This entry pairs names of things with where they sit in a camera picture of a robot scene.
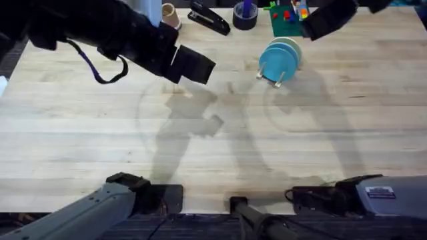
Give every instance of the green toy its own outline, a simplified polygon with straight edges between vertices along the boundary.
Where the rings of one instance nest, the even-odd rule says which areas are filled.
[[[276,6],[276,2],[270,2],[270,6],[269,7],[264,7],[264,10],[270,10],[271,8]]]

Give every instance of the gray robot arm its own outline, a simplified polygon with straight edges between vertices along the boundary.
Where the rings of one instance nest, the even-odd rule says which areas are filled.
[[[322,211],[342,217],[403,216],[427,219],[427,176],[366,175],[335,186],[295,186],[286,191],[297,214]]]
[[[101,188],[88,196],[16,229],[0,237],[0,240],[96,239],[133,213],[156,208],[153,202],[157,199],[151,198],[153,188],[142,177],[118,173],[107,178]]]

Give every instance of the wooden table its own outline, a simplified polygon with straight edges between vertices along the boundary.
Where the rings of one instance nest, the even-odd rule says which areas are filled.
[[[28,44],[0,99],[0,212],[58,210],[120,171],[183,184],[186,213],[226,212],[232,195],[292,213],[294,185],[427,174],[427,33],[413,8],[361,9],[337,33],[295,38],[303,65],[280,89],[255,78],[267,11],[228,37],[187,12],[179,42],[217,63],[207,86],[136,65],[100,85],[70,46]],[[105,78],[121,70],[82,47]]]

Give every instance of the black clamp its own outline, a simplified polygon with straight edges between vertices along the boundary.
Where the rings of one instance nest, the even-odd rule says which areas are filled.
[[[393,0],[358,0],[361,6],[367,6],[371,13],[377,13],[391,4]]]
[[[248,199],[246,197],[230,197],[230,215],[236,215],[239,214],[236,211],[237,205],[240,203],[243,203],[245,205],[248,204]]]
[[[285,192],[286,198],[294,205],[298,214],[310,211],[347,216],[349,214],[365,215],[367,210],[358,196],[356,186],[363,180],[381,177],[382,175],[365,175],[339,181],[331,186],[295,186]]]
[[[266,233],[266,229],[278,223],[283,223],[284,225],[286,224],[279,216],[268,213],[263,214],[254,224],[254,233],[258,239],[267,239],[268,235]]]
[[[130,191],[139,193],[151,187],[150,181],[143,177],[137,177],[129,173],[116,173],[111,177],[108,177],[105,182],[107,183],[118,183],[123,186],[129,187]]]
[[[165,77],[177,84],[181,76],[198,83],[206,84],[215,65],[207,57],[182,45],[178,49],[172,66],[167,70]]]
[[[330,1],[301,22],[303,36],[314,41],[337,31],[356,14],[358,7],[355,0]]]

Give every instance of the sticker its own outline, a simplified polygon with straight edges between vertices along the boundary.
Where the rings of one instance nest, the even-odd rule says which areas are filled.
[[[372,199],[395,199],[393,188],[391,187],[365,187],[369,198]]]

